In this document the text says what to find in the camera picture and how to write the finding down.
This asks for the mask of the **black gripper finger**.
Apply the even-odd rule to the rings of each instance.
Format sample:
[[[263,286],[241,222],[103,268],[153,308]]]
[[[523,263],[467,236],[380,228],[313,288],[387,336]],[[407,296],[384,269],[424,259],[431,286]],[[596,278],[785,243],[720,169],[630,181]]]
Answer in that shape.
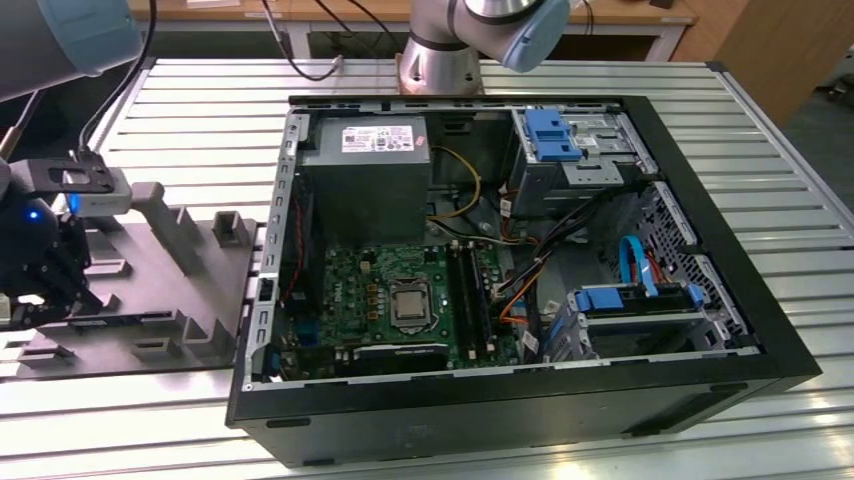
[[[27,303],[19,297],[36,295],[41,304]],[[31,329],[59,323],[79,311],[99,313],[101,300],[85,284],[65,286],[16,285],[12,287],[12,328]]]

